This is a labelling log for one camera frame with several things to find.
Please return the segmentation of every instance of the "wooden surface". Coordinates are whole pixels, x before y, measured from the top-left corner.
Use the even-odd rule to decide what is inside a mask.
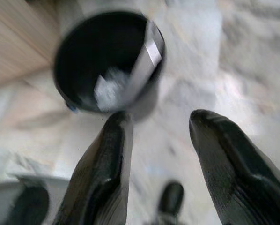
[[[0,84],[51,65],[56,17],[52,0],[0,0]]]
[[[48,64],[48,60],[0,21],[0,84]]]
[[[50,0],[27,3],[0,0],[0,20],[47,60],[51,60],[59,40],[54,5]]]

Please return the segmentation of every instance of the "black cup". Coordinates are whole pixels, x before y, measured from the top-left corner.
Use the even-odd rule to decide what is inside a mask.
[[[111,67],[130,74],[144,44],[146,24],[147,18],[137,13],[108,12],[83,21],[69,33],[57,52],[54,66],[55,85],[69,106],[102,112],[94,95],[96,81]],[[164,55],[165,50],[136,102],[157,83]]]

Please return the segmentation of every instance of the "marble floor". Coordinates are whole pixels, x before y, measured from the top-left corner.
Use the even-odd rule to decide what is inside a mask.
[[[189,116],[198,108],[228,116],[280,169],[280,0],[63,0],[60,32],[111,8],[154,20],[168,52],[156,106],[134,125],[127,224],[154,218],[171,179],[185,188],[181,222],[221,224]],[[69,111],[50,69],[0,87],[0,181],[11,173],[70,179],[106,119]]]

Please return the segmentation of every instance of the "white marble surface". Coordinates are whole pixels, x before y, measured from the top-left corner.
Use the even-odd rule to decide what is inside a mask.
[[[256,3],[59,1],[63,35],[86,16],[130,9],[154,20],[165,38],[157,104],[134,128],[128,225],[154,218],[160,191],[171,179],[185,188],[181,222],[220,224],[189,137],[194,109],[228,116],[280,169],[280,0]],[[0,180],[12,171],[69,179],[106,119],[68,111],[51,70],[1,87]]]

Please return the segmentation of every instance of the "gray floor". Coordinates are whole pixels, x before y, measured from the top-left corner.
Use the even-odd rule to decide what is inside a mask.
[[[189,137],[192,110],[238,123],[280,169],[280,0],[63,0],[63,35],[110,8],[140,11],[159,26],[168,59],[157,104],[135,124],[128,225],[154,218],[163,185],[186,190],[181,221],[220,224]],[[0,180],[8,173],[70,178],[106,121],[65,107],[50,70],[0,88]]]

